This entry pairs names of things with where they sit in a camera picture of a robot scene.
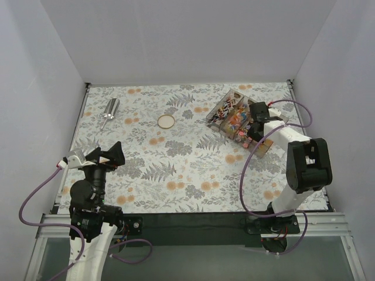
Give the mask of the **clear acrylic candy organizer box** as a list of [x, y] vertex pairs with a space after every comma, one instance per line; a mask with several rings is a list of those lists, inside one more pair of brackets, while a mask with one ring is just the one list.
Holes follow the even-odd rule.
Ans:
[[253, 124], [250, 105], [254, 103], [251, 98], [230, 89], [206, 116], [206, 125], [252, 151], [257, 141], [247, 133]]

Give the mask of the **silver metal scoop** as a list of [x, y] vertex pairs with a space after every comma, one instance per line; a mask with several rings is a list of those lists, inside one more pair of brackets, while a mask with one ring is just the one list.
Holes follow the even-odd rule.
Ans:
[[104, 129], [108, 121], [115, 118], [119, 105], [120, 105], [120, 100], [118, 98], [112, 98], [109, 100], [103, 113], [104, 121], [100, 128], [101, 131]]

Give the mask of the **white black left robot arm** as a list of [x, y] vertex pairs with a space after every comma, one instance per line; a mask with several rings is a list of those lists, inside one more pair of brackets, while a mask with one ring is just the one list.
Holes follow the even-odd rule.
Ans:
[[114, 234], [125, 226], [121, 207], [105, 203], [107, 173], [125, 164], [121, 142], [109, 150], [95, 148], [84, 155], [67, 155], [67, 168], [81, 170], [84, 178], [70, 188], [70, 258], [67, 280], [100, 280]]

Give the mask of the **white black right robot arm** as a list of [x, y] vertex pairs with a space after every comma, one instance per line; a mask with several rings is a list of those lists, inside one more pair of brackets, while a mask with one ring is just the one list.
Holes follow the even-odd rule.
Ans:
[[270, 203], [265, 214], [253, 214], [265, 219], [266, 228], [280, 232], [287, 220], [314, 192], [332, 182], [328, 144], [322, 138], [310, 138], [297, 132], [298, 124], [288, 124], [279, 115], [270, 113], [265, 102], [250, 105], [253, 120], [247, 135], [260, 145], [270, 139], [287, 154], [285, 175], [287, 185], [280, 195]]

